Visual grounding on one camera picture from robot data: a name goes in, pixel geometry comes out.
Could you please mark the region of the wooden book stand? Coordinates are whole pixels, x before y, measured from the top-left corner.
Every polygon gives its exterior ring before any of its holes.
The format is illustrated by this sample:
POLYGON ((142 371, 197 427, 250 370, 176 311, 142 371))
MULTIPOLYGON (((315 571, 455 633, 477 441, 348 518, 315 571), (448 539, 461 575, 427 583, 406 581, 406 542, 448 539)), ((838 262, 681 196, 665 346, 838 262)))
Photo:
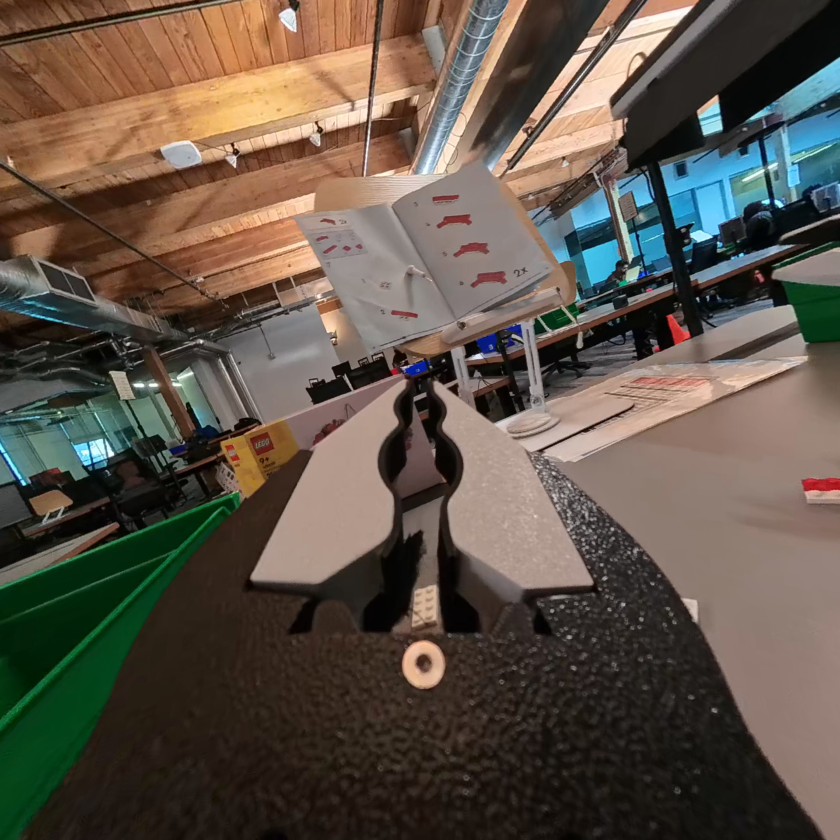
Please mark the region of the wooden book stand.
POLYGON ((585 328, 570 310, 574 267, 557 261, 512 190, 483 165, 453 175, 329 179, 297 222, 369 349, 451 353, 459 396, 471 406, 466 345, 520 324, 531 406, 504 429, 528 450, 634 407, 614 395, 546 403, 534 323, 561 310, 582 347, 585 328))

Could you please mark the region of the silver spiral duct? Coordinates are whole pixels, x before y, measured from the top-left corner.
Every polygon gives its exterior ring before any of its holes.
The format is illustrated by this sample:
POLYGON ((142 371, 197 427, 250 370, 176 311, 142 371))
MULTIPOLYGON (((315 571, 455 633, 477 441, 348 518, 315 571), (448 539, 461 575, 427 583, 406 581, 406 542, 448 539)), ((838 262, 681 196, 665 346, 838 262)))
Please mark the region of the silver spiral duct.
POLYGON ((414 175, 435 173, 507 7, 508 1, 467 3, 450 40, 417 143, 414 175))

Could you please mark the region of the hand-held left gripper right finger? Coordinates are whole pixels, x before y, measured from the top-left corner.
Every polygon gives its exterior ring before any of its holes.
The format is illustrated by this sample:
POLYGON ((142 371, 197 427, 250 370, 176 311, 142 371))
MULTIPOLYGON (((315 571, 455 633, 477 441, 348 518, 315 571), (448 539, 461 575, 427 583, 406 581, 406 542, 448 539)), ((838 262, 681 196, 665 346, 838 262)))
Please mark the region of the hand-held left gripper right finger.
POLYGON ((509 605, 588 595, 595 582, 520 444, 442 385, 429 393, 445 621, 496 621, 509 605))

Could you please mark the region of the raised desk black frame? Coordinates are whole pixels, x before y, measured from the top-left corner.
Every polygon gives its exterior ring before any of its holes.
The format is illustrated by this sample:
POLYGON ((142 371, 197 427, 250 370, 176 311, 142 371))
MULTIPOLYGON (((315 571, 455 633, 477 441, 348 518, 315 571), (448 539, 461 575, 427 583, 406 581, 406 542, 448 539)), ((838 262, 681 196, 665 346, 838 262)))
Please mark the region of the raised desk black frame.
POLYGON ((631 170, 654 189, 677 297, 691 337, 703 333, 678 243, 662 161, 698 150, 699 111, 718 100, 724 132, 738 128, 838 59, 838 1, 696 2, 612 96, 631 170))

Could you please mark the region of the lego instruction booklet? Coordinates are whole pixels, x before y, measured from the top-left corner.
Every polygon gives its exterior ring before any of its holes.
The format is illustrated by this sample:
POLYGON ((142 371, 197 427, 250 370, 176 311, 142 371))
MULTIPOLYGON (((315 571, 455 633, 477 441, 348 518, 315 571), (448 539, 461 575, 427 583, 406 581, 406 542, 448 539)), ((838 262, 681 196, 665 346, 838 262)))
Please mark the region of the lego instruction booklet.
POLYGON ((482 164, 329 178, 296 222, 374 352, 516 300, 556 267, 519 201, 482 164))

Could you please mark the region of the silver duct with grille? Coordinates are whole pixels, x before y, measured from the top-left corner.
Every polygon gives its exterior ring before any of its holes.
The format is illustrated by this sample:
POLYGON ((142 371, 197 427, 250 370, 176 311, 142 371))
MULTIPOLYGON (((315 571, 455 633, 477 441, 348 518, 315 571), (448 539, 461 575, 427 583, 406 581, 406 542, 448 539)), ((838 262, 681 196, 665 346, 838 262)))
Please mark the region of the silver duct with grille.
POLYGON ((31 255, 2 261, 1 309, 141 343, 186 337, 162 318, 100 297, 83 276, 31 255))

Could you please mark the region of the lego set box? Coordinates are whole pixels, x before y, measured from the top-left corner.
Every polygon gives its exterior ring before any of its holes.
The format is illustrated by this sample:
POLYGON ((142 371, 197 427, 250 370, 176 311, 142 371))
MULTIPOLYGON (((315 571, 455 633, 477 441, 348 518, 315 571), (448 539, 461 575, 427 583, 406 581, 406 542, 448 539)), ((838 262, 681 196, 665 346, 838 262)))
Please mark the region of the lego set box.
MULTIPOLYGON (((269 475, 285 465, 295 454, 311 450, 327 436, 356 418, 376 398, 396 383, 396 377, 367 385, 358 391, 337 395, 307 410, 223 442, 228 465, 234 471, 244 497, 251 497, 269 475)), ((406 432, 406 467, 396 487, 402 498, 433 488, 443 482, 434 465, 434 453, 418 412, 413 413, 411 430, 406 432)))

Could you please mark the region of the white sheet with red print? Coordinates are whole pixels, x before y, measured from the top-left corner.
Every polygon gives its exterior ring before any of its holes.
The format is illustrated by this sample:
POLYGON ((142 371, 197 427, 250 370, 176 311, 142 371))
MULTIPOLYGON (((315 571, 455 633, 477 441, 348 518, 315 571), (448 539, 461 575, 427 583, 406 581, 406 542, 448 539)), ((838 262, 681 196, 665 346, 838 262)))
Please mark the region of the white sheet with red print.
POLYGON ((575 463, 803 364, 776 359, 664 364, 617 374, 549 404, 560 422, 523 439, 529 452, 575 463))

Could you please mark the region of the long white desk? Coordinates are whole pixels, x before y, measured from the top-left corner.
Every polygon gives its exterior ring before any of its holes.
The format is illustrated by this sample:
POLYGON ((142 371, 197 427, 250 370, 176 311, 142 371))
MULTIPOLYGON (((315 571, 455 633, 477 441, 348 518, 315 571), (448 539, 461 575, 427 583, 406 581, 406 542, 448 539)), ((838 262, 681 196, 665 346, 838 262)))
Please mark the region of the long white desk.
MULTIPOLYGON (((776 245, 771 248, 764 248, 751 254, 730 259, 717 266, 704 269, 691 275, 691 289, 695 296, 702 291, 717 286, 725 280, 753 271, 764 265, 776 265, 784 259, 793 256, 803 245, 776 245)), ((609 321, 626 317, 636 311, 655 307, 662 302, 672 302, 677 299, 676 290, 672 287, 661 287, 659 289, 645 292, 631 299, 626 306, 614 309, 613 305, 605 304, 591 311, 586 311, 577 317, 578 325, 583 330, 593 330, 596 326, 609 321)))

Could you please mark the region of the black office chair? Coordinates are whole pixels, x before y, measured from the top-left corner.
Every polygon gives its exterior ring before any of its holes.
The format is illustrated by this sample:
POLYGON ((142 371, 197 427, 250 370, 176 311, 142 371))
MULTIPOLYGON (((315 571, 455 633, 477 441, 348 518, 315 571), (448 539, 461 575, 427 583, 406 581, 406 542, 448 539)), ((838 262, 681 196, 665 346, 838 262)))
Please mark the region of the black office chair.
POLYGON ((122 454, 112 463, 86 468, 86 472, 110 500, 123 530, 145 529, 154 517, 168 520, 184 497, 173 470, 160 474, 137 455, 122 454))

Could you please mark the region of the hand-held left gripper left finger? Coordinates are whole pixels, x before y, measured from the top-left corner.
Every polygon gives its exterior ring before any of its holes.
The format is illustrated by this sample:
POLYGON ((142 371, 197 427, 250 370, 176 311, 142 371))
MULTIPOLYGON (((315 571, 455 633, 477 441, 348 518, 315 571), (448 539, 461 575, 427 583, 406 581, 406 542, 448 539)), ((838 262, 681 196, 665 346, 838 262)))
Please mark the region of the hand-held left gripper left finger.
POLYGON ((342 602, 363 620, 403 538, 396 482, 413 412, 413 388, 397 380, 312 450, 250 574, 254 588, 342 602))

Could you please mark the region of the green plastic bin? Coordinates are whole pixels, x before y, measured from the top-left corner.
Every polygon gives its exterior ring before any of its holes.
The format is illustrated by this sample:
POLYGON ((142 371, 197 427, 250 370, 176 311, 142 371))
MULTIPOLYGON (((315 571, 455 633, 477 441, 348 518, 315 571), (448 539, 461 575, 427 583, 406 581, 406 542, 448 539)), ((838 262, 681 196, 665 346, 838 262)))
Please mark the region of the green plastic bin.
POLYGON ((68 560, 53 563, 1 589, 1 618, 7 620, 35 607, 105 581, 122 572, 154 571, 162 563, 189 557, 240 506, 233 493, 116 539, 68 560))
POLYGON ((1 618, 2 839, 21 835, 77 761, 142 625, 194 553, 1 618))
POLYGON ((839 342, 839 257, 827 251, 780 266, 773 278, 784 287, 806 343, 839 342))

